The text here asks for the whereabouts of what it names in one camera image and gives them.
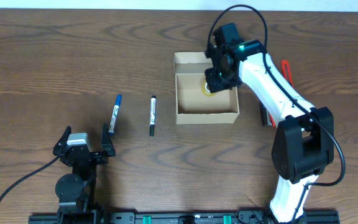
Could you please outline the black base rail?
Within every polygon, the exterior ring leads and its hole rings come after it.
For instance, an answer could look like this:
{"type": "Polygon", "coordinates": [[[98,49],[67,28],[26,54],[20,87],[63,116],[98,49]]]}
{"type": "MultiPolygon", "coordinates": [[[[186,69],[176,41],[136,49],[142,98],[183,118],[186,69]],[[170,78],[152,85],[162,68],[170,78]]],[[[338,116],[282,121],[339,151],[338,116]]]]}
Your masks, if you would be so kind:
{"type": "Polygon", "coordinates": [[[257,224],[274,223],[263,210],[239,210],[236,213],[133,213],[121,212],[100,215],[62,214],[31,215],[30,224],[48,223],[103,223],[103,224],[257,224]]]}

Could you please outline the black whiteboard marker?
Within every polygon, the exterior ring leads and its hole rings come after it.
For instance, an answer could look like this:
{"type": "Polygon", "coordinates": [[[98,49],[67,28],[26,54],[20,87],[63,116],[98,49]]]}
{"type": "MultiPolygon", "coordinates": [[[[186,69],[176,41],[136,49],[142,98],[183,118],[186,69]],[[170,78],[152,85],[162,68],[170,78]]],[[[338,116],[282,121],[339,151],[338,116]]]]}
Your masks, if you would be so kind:
{"type": "Polygon", "coordinates": [[[155,109],[156,109],[156,96],[153,95],[150,99],[150,123],[149,123],[149,136],[154,136],[155,132],[155,109]]]}

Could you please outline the orange utility knife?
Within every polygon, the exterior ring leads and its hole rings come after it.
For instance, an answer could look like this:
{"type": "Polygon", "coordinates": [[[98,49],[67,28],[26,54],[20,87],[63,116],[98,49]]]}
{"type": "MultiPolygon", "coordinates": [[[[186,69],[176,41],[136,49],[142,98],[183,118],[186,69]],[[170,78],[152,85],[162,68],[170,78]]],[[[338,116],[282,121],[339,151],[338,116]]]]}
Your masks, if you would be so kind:
{"type": "Polygon", "coordinates": [[[281,66],[282,66],[282,72],[283,72],[283,76],[286,79],[286,81],[293,86],[293,79],[292,79],[292,75],[291,75],[291,70],[290,70],[290,64],[289,61],[287,60],[282,60],[281,61],[281,66]]]}

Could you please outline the cardboard box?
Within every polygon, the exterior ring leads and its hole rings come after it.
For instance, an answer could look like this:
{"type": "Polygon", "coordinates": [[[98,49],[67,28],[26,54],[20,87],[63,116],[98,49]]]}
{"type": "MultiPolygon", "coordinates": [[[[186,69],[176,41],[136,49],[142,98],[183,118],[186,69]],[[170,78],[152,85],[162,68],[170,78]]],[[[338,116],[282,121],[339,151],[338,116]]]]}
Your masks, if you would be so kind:
{"type": "Polygon", "coordinates": [[[204,71],[213,66],[203,52],[175,52],[176,124],[232,124],[239,116],[237,88],[210,93],[204,71]]]}

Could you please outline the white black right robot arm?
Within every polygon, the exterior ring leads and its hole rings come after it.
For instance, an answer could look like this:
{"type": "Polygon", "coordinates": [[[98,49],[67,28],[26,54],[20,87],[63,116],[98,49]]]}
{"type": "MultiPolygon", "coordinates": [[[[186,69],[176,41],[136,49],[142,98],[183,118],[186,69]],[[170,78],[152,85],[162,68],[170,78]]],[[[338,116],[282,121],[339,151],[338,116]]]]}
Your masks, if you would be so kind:
{"type": "Polygon", "coordinates": [[[269,218],[275,223],[305,220],[303,206],[312,186],[334,159],[333,114],[316,108],[295,91],[258,40],[208,44],[213,66],[205,71],[211,93],[247,85],[276,125],[271,152],[279,174],[269,218]]]}

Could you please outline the blue whiteboard marker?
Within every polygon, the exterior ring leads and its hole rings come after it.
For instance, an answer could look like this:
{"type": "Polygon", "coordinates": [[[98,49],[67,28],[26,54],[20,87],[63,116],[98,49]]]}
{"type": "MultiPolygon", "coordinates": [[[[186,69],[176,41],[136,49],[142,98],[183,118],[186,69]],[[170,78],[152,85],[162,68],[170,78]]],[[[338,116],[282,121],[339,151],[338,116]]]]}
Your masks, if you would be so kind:
{"type": "Polygon", "coordinates": [[[115,100],[115,104],[114,104],[114,107],[113,107],[113,111],[112,111],[111,122],[110,122],[109,129],[108,129],[108,133],[111,136],[114,134],[114,129],[116,127],[117,116],[118,116],[118,113],[119,113],[121,100],[122,100],[122,95],[117,95],[116,100],[115,100]]]}

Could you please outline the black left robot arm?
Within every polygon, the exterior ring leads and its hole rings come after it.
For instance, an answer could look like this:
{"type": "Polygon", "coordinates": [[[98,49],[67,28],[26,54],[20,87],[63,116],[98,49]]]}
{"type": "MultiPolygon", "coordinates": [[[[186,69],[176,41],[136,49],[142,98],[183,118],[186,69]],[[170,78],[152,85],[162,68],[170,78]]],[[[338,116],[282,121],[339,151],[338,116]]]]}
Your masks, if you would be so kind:
{"type": "Polygon", "coordinates": [[[59,223],[109,223],[110,215],[95,201],[97,166],[108,163],[116,155],[109,128],[103,125],[101,151],[91,150],[86,133],[66,130],[53,147],[53,154],[71,167],[71,173],[62,176],[55,185],[59,199],[57,217],[59,223]]]}

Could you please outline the yellow clear tape roll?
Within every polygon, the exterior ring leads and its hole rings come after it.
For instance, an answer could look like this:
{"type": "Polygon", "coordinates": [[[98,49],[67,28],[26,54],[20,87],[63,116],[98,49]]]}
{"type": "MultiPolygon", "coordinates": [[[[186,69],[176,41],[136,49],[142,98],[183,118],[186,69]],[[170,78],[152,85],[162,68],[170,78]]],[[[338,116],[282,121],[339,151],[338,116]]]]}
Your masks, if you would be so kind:
{"type": "Polygon", "coordinates": [[[203,92],[204,95],[210,97],[210,96],[214,96],[215,93],[211,93],[208,87],[208,84],[206,81],[203,82],[203,84],[201,85],[201,91],[203,92]]]}

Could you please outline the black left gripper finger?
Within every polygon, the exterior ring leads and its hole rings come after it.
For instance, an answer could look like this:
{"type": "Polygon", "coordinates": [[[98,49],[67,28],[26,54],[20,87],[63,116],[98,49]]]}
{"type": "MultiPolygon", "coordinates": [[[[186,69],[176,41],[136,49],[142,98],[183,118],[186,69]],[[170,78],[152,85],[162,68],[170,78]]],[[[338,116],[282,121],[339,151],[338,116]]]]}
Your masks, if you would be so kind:
{"type": "Polygon", "coordinates": [[[108,157],[114,157],[116,150],[109,135],[109,126],[104,123],[102,128],[101,145],[108,157]]]}
{"type": "Polygon", "coordinates": [[[67,141],[70,134],[71,134],[71,127],[67,126],[61,138],[53,147],[54,156],[64,155],[65,151],[67,150],[67,141]]]}

